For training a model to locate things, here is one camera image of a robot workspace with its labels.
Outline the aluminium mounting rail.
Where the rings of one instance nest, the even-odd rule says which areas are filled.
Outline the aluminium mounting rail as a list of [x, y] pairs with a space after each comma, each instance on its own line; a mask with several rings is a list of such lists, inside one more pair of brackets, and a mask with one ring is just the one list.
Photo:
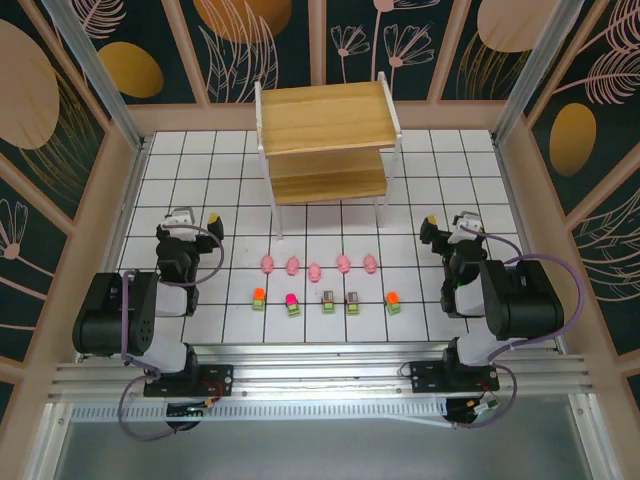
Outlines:
[[[204, 363], [234, 367], [232, 396], [241, 400], [341, 400], [407, 397], [411, 361], [441, 358], [443, 342], [198, 345]], [[498, 362], [517, 377], [521, 395], [590, 393], [593, 382], [580, 355], [550, 343], [509, 351]], [[86, 357], [56, 367], [54, 402], [115, 401], [139, 370], [117, 359]]]

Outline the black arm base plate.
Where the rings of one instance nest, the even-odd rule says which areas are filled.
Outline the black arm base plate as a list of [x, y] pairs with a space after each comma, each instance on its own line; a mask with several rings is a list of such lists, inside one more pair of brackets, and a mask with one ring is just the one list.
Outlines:
[[147, 383], [143, 395], [149, 398], [204, 398], [230, 396], [233, 387], [232, 365], [191, 365], [177, 373], [162, 374]]
[[464, 393], [499, 391], [497, 371], [491, 366], [453, 365], [444, 361], [409, 364], [413, 393]]

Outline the aluminium frame post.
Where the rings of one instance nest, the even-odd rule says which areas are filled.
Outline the aluminium frame post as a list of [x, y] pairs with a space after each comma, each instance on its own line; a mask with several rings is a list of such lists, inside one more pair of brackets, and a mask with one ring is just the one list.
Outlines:
[[52, 20], [57, 24], [75, 58], [84, 68], [88, 80], [94, 86], [96, 93], [126, 141], [136, 152], [139, 152], [143, 145], [144, 136], [136, 126], [94, 45], [84, 33], [72, 6], [67, 0], [42, 0], [42, 3]]
[[492, 132], [495, 147], [508, 138], [574, 25], [584, 0], [558, 0]]

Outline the wooden shelf white frame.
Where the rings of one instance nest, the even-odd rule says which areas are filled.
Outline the wooden shelf white frame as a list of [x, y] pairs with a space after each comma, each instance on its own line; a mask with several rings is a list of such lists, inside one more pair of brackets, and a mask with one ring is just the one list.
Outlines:
[[275, 232], [282, 209], [358, 198], [384, 223], [403, 133], [384, 73], [356, 83], [254, 89], [257, 152]]

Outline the aluminium table edge strip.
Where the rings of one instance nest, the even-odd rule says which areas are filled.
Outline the aluminium table edge strip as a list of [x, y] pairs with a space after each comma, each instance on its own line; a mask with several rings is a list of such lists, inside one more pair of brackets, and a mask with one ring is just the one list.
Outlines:
[[[569, 265], [569, 270], [567, 270], [565, 268], [565, 261], [557, 258], [553, 255], [550, 254], [546, 254], [546, 253], [538, 253], [538, 252], [534, 252], [532, 250], [532, 244], [529, 238], [529, 234], [532, 233], [531, 229], [529, 228], [529, 224], [528, 224], [528, 220], [525, 216], [525, 209], [523, 209], [524, 206], [527, 206], [525, 204], [523, 204], [523, 199], [527, 200], [526, 198], [524, 198], [524, 193], [521, 194], [520, 190], [518, 190], [518, 178], [517, 175], [514, 176], [514, 172], [515, 170], [513, 170], [513, 168], [510, 166], [509, 164], [509, 156], [508, 156], [508, 151], [505, 149], [504, 145], [502, 145], [502, 143], [494, 141], [494, 150], [495, 150], [495, 154], [496, 154], [496, 158], [497, 158], [497, 162], [498, 162], [498, 166], [504, 181], [504, 185], [505, 185], [505, 191], [507, 194], [507, 197], [509, 199], [509, 205], [514, 217], [514, 221], [515, 221], [515, 225], [516, 225], [516, 230], [517, 230], [517, 235], [518, 235], [518, 240], [520, 242], [520, 247], [522, 249], [522, 252], [525, 257], [527, 257], [526, 259], [528, 260], [539, 260], [542, 262], [542, 266], [543, 269], [545, 269], [545, 273], [548, 275], [549, 277], [549, 281], [551, 282], [553, 280], [553, 277], [555, 275], [555, 277], [558, 277], [560, 280], [558, 282], [560, 282], [558, 285], [562, 286], [562, 282], [564, 282], [565, 280], [569, 281], [569, 293], [571, 294], [572, 292], [574, 292], [575, 290], [575, 283], [574, 283], [574, 279], [573, 279], [573, 275], [572, 275], [572, 268], [571, 265]], [[564, 322], [569, 322], [571, 323], [571, 315], [573, 315], [571, 312], [573, 310], [571, 310], [572, 307], [571, 305], [573, 305], [573, 300], [569, 300], [570, 304], [568, 307], [563, 307], [564, 310], [564, 314], [565, 314], [565, 318], [564, 318]], [[513, 348], [516, 347], [524, 347], [526, 345], [534, 345], [534, 344], [539, 344], [539, 343], [543, 343], [549, 340], [554, 340], [554, 342], [557, 344], [557, 341], [555, 340], [558, 336], [562, 336], [565, 332], [565, 325], [563, 324], [563, 326], [556, 332], [548, 334], [548, 335], [543, 335], [540, 337], [536, 337], [534, 339], [531, 340], [518, 340], [518, 341], [512, 341], [512, 345]]]
[[80, 240], [86, 290], [72, 329], [72, 343], [83, 355], [128, 358], [127, 348], [144, 342], [130, 339], [140, 323], [136, 310], [151, 283], [147, 275], [119, 270], [120, 254], [132, 219], [148, 154], [116, 149], [113, 141], [99, 155], [91, 173], [88, 197], [81, 202]]

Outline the frosted grey panel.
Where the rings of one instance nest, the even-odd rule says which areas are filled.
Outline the frosted grey panel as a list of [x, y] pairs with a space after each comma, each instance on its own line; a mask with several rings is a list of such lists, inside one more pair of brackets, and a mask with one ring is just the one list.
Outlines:
[[442, 418], [78, 423], [45, 408], [22, 480], [624, 480], [589, 395], [527, 396], [480, 428]]

